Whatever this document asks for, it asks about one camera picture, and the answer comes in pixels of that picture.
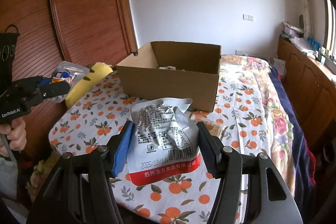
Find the person's left hand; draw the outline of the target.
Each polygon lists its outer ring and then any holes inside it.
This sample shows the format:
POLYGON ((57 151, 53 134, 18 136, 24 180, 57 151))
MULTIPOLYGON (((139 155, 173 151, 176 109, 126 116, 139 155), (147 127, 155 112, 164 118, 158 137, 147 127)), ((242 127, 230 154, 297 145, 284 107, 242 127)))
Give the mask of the person's left hand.
POLYGON ((2 124, 0 128, 1 135, 5 135, 9 142, 9 148, 12 151, 23 151, 26 144, 26 123, 23 117, 14 119, 11 124, 2 124))

